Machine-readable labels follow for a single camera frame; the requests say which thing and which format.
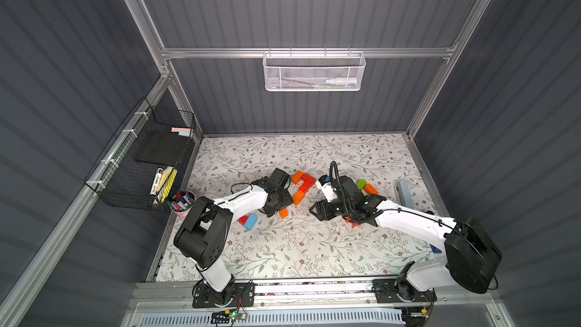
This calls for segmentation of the orange rectangular block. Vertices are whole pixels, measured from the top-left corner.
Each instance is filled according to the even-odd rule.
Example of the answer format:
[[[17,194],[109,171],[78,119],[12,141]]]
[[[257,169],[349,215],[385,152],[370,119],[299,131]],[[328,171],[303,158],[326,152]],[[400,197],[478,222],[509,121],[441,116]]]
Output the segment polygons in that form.
[[[303,173],[303,172],[297,171],[297,172],[296,172],[296,173],[295,173],[295,174],[292,176],[292,178],[291,178],[291,182],[292,182],[294,185],[297,185],[297,184],[299,184],[299,183],[302,181],[303,175],[304,175],[304,173]]]

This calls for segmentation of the red rectangular block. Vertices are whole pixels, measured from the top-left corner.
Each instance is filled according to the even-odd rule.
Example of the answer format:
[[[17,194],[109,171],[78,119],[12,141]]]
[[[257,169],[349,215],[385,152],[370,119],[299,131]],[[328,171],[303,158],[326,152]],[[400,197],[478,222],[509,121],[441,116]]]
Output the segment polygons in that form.
[[[312,187],[313,187],[313,182],[304,181],[302,186],[299,188],[299,191],[306,194]]]
[[[307,173],[304,173],[302,175],[301,180],[304,182],[305,185],[310,185],[310,186],[312,186],[316,182],[316,179]]]

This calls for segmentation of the small red block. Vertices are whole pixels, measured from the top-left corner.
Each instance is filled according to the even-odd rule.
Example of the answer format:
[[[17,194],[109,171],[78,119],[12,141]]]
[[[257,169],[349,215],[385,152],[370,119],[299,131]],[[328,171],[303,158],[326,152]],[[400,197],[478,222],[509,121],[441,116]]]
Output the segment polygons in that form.
[[[241,217],[241,218],[238,220],[238,222],[239,222],[240,224],[242,224],[242,225],[245,225],[245,224],[246,224],[246,222],[248,221],[248,218],[249,218],[249,216],[242,216],[242,217]]]

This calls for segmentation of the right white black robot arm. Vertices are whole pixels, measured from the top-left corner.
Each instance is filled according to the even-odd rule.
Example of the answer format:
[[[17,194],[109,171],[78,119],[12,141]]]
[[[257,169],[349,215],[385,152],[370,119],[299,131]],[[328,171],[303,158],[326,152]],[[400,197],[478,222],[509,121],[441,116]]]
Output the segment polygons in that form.
[[[414,301],[432,289],[460,286],[483,294],[496,286],[502,253],[473,217],[436,216],[397,204],[384,196],[366,194],[346,176],[321,177],[317,188],[324,195],[310,208],[320,221],[342,217],[355,224],[368,223],[420,239],[437,249],[436,257],[408,262],[396,277],[402,301]]]

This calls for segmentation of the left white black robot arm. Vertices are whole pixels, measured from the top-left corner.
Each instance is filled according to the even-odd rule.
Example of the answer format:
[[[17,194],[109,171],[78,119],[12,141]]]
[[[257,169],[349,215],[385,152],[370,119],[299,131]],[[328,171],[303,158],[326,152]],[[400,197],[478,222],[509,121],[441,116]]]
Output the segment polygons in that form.
[[[234,293],[235,278],[222,260],[231,225],[261,210],[267,217],[293,203],[288,190],[291,176],[276,168],[268,177],[248,183],[223,198],[198,198],[179,227],[174,246],[195,262],[207,290],[218,298]]]

